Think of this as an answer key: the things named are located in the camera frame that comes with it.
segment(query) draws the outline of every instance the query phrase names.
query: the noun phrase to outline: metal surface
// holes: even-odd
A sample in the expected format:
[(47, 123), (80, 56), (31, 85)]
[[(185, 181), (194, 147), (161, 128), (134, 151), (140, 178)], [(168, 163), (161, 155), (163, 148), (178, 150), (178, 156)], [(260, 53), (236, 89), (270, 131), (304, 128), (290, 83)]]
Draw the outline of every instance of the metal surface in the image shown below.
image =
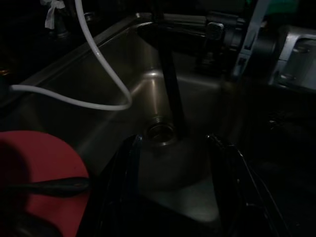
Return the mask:
[(278, 82), (285, 86), (316, 90), (316, 40), (300, 40), (293, 48)]
[(276, 66), (273, 69), (269, 84), (278, 84), (278, 80), (282, 74), (285, 74), (284, 68), (286, 67), (292, 52), (297, 53), (298, 49), (295, 48), (299, 40), (316, 40), (316, 31), (304, 29), (294, 26), (286, 26), (281, 29), (281, 36), (279, 39), (279, 57)]
[[(12, 112), (0, 119), (0, 130), (35, 130), (59, 137), (78, 152), (90, 171), (99, 174), (125, 138), (143, 133), (157, 116), (171, 121), (158, 52), (138, 37), (139, 23), (147, 21), (127, 18), (96, 37), (102, 53), (133, 96), (129, 110), (89, 110), (42, 95), (25, 94), (21, 101), (11, 105)], [(195, 57), (174, 53), (173, 60), (188, 135), (163, 147), (146, 145), (144, 140), (139, 187), (171, 209), (214, 223), (217, 207), (213, 188), (199, 184), (209, 177), (204, 138), (206, 133), (223, 127), (224, 120), (233, 126), (224, 116), (234, 100), (229, 96), (234, 90), (223, 94), (220, 79), (195, 73)], [(40, 85), (93, 103), (118, 104), (125, 100), (86, 44), (25, 84)], [(166, 198), (157, 193), (165, 193)]]

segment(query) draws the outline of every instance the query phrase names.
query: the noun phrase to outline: sink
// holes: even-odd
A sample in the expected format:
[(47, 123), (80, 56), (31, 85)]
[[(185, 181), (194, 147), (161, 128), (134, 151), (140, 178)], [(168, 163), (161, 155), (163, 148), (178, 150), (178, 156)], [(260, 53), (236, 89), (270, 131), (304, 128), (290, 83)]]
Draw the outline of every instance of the sink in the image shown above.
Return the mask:
[[(158, 52), (136, 32), (137, 27), (148, 22), (140, 14), (128, 17), (95, 39), (129, 88), (133, 97), (130, 109), (97, 111), (42, 95), (23, 94), (12, 112), (1, 118), (0, 130), (35, 130), (59, 137), (78, 152), (87, 168), (96, 175), (125, 138), (143, 134), (139, 171), (141, 192), (197, 221), (218, 225), (211, 164), (204, 138), (223, 126), (225, 103), (229, 103), (230, 93), (220, 79), (194, 71), (195, 57), (174, 53), (189, 131), (182, 140), (175, 139)], [(87, 44), (23, 83), (92, 103), (126, 103)]]

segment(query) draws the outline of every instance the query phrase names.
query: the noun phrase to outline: white tube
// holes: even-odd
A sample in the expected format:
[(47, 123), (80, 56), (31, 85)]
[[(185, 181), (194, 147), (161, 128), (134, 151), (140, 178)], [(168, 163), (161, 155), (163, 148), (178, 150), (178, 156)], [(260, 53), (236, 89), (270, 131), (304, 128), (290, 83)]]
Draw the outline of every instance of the white tube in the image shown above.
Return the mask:
[(76, 4), (76, 11), (77, 11), (77, 15), (78, 15), (78, 19), (79, 19), (79, 23), (80, 23), (81, 29), (83, 31), (83, 34), (84, 34), (84, 36), (85, 36), (85, 38), (86, 38), (86, 40), (87, 40), (92, 52), (94, 53), (96, 58), (99, 60), (99, 62), (101, 63), (102, 67), (108, 72), (108, 74), (113, 79), (115, 84), (121, 89), (123, 94), (127, 97), (128, 105), (130, 107), (131, 104), (132, 104), (132, 96), (129, 93), (129, 91), (126, 88), (126, 86), (123, 84), (123, 82), (120, 80), (120, 78), (114, 72), (114, 70), (111, 68), (109, 63), (105, 60), (105, 58), (103, 57), (102, 53), (100, 52), (98, 46), (95, 44), (95, 42), (93, 40), (93, 37), (92, 37), (92, 35), (91, 35), (90, 31), (89, 31), (88, 25), (87, 25), (87, 23), (85, 21), (81, 0), (75, 0), (75, 4)]
[(100, 52), (98, 46), (95, 44), (93, 37), (89, 31), (88, 25), (85, 21), (81, 0), (75, 0), (75, 3), (76, 3), (76, 10), (77, 10), (78, 19), (79, 19), (81, 29), (83, 31), (83, 34), (84, 34), (90, 48), (92, 49), (92, 52), (94, 53), (96, 58), (99, 60), (99, 62), (101, 63), (101, 65), (105, 69), (105, 71), (109, 74), (109, 76), (115, 82), (115, 84), (120, 88), (120, 90), (126, 96), (127, 104), (126, 105), (94, 104), (94, 103), (89, 103), (89, 102), (85, 102), (85, 101), (75, 100), (75, 99), (60, 95), (56, 92), (53, 92), (53, 91), (50, 91), (50, 90), (47, 90), (44, 88), (36, 87), (36, 86), (31, 86), (31, 85), (12, 85), (10, 87), (10, 89), (12, 91), (27, 91), (27, 92), (43, 94), (43, 95), (55, 98), (57, 100), (64, 101), (64, 102), (69, 103), (69, 104), (73, 104), (73, 105), (77, 105), (77, 106), (81, 106), (81, 107), (85, 107), (85, 108), (90, 108), (90, 109), (95, 109), (95, 110), (109, 110), (109, 111), (126, 110), (132, 105), (132, 96), (131, 96), (130, 92), (128, 91), (127, 87), (120, 80), (120, 78), (117, 76), (117, 74), (111, 68), (109, 63), (105, 60), (105, 58), (103, 57), (102, 53)]
[(75, 99), (60, 95), (60, 94), (53, 92), (51, 90), (47, 90), (47, 89), (37, 87), (37, 86), (32, 86), (32, 85), (12, 85), (10, 88), (13, 91), (26, 91), (26, 92), (32, 92), (32, 93), (46, 95), (46, 96), (55, 98), (57, 100), (61, 100), (63, 102), (66, 102), (66, 103), (69, 103), (72, 105), (77, 105), (80, 107), (85, 107), (85, 108), (90, 108), (90, 109), (95, 109), (95, 110), (118, 111), (118, 110), (126, 110), (130, 107), (130, 104), (126, 104), (126, 105), (100, 105), (100, 104), (94, 104), (94, 103), (89, 103), (89, 102), (85, 102), (85, 101), (75, 100)]

